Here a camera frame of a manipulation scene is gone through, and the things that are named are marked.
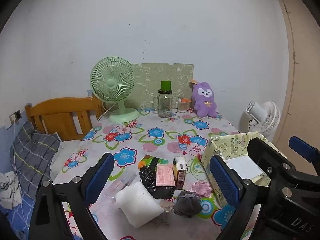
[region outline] barcode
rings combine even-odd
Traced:
[[[184,172],[179,172],[178,174],[178,181],[184,181]]]

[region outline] plush toy eye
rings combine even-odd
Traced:
[[[199,95],[203,95],[204,94],[204,89],[203,88],[199,88],[198,89],[198,94]]]
[[[210,89],[207,89],[207,93],[209,93],[209,95],[212,96],[212,91]]]

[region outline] crumpled white towel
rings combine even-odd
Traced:
[[[0,205],[13,209],[22,203],[21,190],[16,174],[13,171],[0,172]]]

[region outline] floral tablecloth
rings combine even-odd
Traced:
[[[187,113],[175,113],[171,118],[159,118],[153,109],[140,109],[140,116],[130,123],[115,124],[107,118],[100,121],[66,161],[54,184],[83,176],[105,152],[113,154],[115,159],[115,167],[105,188],[125,169],[136,171],[136,179],[139,179],[137,164],[146,154],[169,162],[175,156],[184,156],[188,171],[183,188],[201,196],[203,209],[200,214],[187,218],[172,212],[169,225],[151,221],[135,229],[121,209],[106,199],[105,188],[90,211],[109,240],[215,239],[235,209],[232,206],[220,208],[200,160],[211,136],[236,134],[238,131],[220,114],[215,118],[199,118],[192,109],[188,110]],[[171,201],[175,201],[179,193],[175,191]],[[67,203],[63,206],[72,233],[81,237],[70,207]],[[243,237],[253,225],[254,222],[248,225]]]

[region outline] gray drawstring bag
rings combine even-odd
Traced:
[[[182,191],[177,197],[173,211],[179,216],[193,217],[202,211],[200,198],[193,191]]]

